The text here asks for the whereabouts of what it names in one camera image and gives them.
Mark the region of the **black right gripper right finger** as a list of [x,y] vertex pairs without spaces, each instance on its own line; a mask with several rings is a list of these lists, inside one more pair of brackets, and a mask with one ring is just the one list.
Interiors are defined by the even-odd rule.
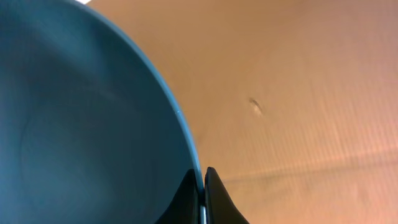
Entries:
[[249,224],[213,167],[208,167],[205,175],[205,207],[207,224]]

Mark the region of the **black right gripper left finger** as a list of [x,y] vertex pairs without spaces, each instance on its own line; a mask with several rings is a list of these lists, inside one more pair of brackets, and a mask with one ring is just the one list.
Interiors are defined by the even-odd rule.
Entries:
[[198,224],[199,199],[195,171],[189,169],[166,211],[155,224]]

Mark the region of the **dark blue plate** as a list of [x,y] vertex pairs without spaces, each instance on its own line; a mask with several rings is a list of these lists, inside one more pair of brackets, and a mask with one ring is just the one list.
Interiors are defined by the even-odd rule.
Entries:
[[200,166],[164,79],[76,1],[1,1],[1,222],[156,223]]

